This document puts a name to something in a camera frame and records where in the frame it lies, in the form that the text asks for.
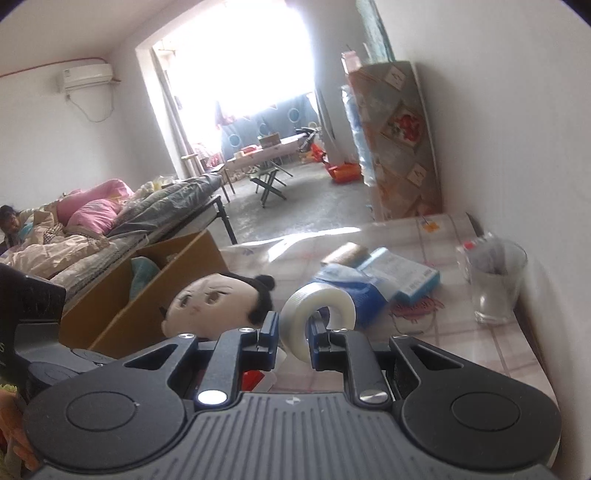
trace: pink pillow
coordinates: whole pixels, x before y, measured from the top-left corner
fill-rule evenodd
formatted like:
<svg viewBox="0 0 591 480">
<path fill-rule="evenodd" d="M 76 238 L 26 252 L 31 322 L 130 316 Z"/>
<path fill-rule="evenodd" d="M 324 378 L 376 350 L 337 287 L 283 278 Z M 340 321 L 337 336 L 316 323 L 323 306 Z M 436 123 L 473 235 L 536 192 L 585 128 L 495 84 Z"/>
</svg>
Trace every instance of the pink pillow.
<svg viewBox="0 0 591 480">
<path fill-rule="evenodd" d="M 104 235 L 111 230 L 113 220 L 120 211 L 121 205 L 113 200 L 93 200 L 72 214 L 66 231 L 75 226 L 82 226 L 99 235 Z"/>
<path fill-rule="evenodd" d="M 93 200 L 112 199 L 117 201 L 127 199 L 133 194 L 123 180 L 107 180 L 90 190 L 72 193 L 60 200 L 57 204 L 57 221 L 67 225 L 75 211 Z"/>
</svg>

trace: tiled tabletop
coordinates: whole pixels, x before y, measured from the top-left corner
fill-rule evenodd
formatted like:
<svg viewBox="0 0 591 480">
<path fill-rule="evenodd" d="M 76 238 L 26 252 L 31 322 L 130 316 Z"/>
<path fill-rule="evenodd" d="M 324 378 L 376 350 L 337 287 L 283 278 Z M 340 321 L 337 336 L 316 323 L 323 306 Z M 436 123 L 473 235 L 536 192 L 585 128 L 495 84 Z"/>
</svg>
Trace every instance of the tiled tabletop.
<svg viewBox="0 0 591 480">
<path fill-rule="evenodd" d="M 412 332 L 417 325 L 424 333 L 414 335 L 432 345 L 538 388 L 556 401 L 552 387 L 531 350 L 517 321 L 489 327 L 476 323 L 469 285 L 456 263 L 455 247 L 475 236 L 466 215 L 436 215 L 372 223 L 363 228 L 288 235 L 263 242 L 234 245 L 222 255 L 235 273 L 268 274 L 277 284 L 271 292 L 275 310 L 307 284 L 320 269 L 320 260 L 347 242 L 370 251 L 387 247 L 397 255 L 428 264 L 441 272 L 441 284 L 430 299 L 415 311 L 387 309 L 365 329 L 370 340 Z M 277 372 L 272 391 L 342 390 L 342 375 L 316 372 L 310 365 L 288 355 Z"/>
</svg>

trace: tape roll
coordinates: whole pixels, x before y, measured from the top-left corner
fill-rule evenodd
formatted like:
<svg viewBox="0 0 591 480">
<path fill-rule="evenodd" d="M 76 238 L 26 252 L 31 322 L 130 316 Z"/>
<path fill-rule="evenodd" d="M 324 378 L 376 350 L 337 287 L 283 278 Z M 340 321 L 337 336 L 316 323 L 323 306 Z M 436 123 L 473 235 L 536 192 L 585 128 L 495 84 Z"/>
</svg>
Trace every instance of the tape roll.
<svg viewBox="0 0 591 480">
<path fill-rule="evenodd" d="M 303 362 L 310 363 L 306 322 L 322 307 L 339 313 L 330 315 L 328 329 L 355 328 L 355 304 L 347 292 L 326 283 L 308 283 L 285 302 L 279 315 L 279 337 L 283 346 Z"/>
</svg>

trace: open cardboard box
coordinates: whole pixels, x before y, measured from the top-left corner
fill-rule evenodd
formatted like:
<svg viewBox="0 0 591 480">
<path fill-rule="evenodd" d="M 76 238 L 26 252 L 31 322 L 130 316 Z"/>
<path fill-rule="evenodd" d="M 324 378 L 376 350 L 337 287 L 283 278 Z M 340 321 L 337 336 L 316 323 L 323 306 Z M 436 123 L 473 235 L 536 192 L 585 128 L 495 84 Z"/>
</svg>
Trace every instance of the open cardboard box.
<svg viewBox="0 0 591 480">
<path fill-rule="evenodd" d="M 133 257 L 148 257 L 161 271 L 130 302 Z M 164 339 L 162 309 L 168 309 L 178 292 L 199 278 L 226 271 L 208 231 L 136 250 L 66 312 L 61 319 L 60 343 L 113 358 L 158 343 Z"/>
</svg>

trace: wall-mounted air conditioner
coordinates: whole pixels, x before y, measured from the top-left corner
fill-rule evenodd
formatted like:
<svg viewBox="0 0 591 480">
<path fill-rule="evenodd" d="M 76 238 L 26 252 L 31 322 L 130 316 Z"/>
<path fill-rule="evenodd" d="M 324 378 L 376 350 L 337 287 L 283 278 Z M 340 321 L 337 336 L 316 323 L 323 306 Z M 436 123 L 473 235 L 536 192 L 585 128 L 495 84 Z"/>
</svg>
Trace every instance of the wall-mounted air conditioner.
<svg viewBox="0 0 591 480">
<path fill-rule="evenodd" d="M 63 70 L 58 83 L 61 92 L 104 85 L 113 79 L 113 68 L 108 63 L 83 65 Z"/>
</svg>

